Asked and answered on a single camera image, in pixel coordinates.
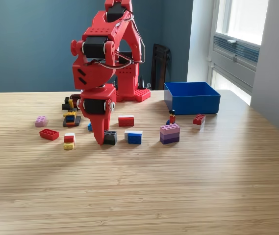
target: yellow lego brick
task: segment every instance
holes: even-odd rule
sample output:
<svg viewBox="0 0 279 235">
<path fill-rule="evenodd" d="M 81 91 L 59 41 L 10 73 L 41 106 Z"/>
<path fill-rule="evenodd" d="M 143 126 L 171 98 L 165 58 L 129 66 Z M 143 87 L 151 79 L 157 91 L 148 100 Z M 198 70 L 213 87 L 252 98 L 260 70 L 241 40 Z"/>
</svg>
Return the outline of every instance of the yellow lego brick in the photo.
<svg viewBox="0 0 279 235">
<path fill-rule="evenodd" d="M 69 116 L 69 115 L 74 115 L 75 118 L 76 118 L 76 116 L 77 116 L 77 111 L 73 111 L 73 112 L 68 111 L 67 113 L 63 114 L 63 117 L 66 117 L 66 116 Z"/>
<path fill-rule="evenodd" d="M 73 103 L 72 99 L 69 99 L 69 105 L 70 105 L 71 108 L 74 108 L 74 103 Z"/>
<path fill-rule="evenodd" d="M 67 149 L 74 149 L 74 143 L 64 143 L 63 144 L 63 148 L 65 150 L 67 150 Z"/>
</svg>

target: black chair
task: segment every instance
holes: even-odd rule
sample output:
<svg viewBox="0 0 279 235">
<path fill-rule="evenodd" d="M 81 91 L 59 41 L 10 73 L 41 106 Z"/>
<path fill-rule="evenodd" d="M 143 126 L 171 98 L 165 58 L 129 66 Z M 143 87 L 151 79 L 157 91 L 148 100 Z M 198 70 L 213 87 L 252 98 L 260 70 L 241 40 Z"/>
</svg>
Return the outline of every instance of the black chair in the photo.
<svg viewBox="0 0 279 235">
<path fill-rule="evenodd" d="M 170 49 L 159 44 L 153 45 L 151 90 L 164 90 L 166 70 L 171 74 L 171 61 Z"/>
</svg>

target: window blind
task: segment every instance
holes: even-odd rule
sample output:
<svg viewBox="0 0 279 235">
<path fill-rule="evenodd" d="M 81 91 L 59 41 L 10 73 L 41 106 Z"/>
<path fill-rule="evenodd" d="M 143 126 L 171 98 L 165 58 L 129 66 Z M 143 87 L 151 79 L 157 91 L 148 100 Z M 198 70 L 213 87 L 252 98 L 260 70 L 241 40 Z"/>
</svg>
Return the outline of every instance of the window blind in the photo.
<svg viewBox="0 0 279 235">
<path fill-rule="evenodd" d="M 238 41 L 228 42 L 227 39 L 219 36 L 213 37 L 213 44 L 229 51 L 236 56 L 241 56 L 247 60 L 258 62 L 259 48 Z"/>
</svg>

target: robotic arm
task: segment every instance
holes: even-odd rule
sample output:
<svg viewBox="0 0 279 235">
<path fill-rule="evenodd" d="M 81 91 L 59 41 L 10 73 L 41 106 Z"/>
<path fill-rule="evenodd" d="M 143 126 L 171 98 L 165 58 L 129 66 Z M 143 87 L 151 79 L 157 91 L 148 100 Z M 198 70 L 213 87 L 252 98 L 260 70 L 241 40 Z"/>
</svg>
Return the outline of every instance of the robotic arm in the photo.
<svg viewBox="0 0 279 235">
<path fill-rule="evenodd" d="M 98 144 L 103 144 L 116 101 L 142 102 L 150 97 L 149 90 L 138 90 L 139 65 L 144 60 L 131 0 L 106 0 L 104 5 L 106 10 L 97 13 L 82 40 L 71 42 L 72 55 L 78 55 L 73 64 L 75 88 L 84 90 L 77 106 L 90 119 Z M 122 39 L 132 52 L 119 51 Z M 112 84 L 106 84 L 114 74 L 118 92 Z"/>
</svg>

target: pink and purple lego stack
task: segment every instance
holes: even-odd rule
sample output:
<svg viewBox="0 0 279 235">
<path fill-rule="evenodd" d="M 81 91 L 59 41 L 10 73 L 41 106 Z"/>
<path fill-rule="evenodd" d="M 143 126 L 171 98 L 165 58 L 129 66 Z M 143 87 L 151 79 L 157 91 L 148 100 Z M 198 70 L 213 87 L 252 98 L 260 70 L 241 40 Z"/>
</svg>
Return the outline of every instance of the pink and purple lego stack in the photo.
<svg viewBox="0 0 279 235">
<path fill-rule="evenodd" d="M 160 127 L 160 142 L 163 144 L 179 142 L 180 127 L 177 124 Z"/>
</svg>

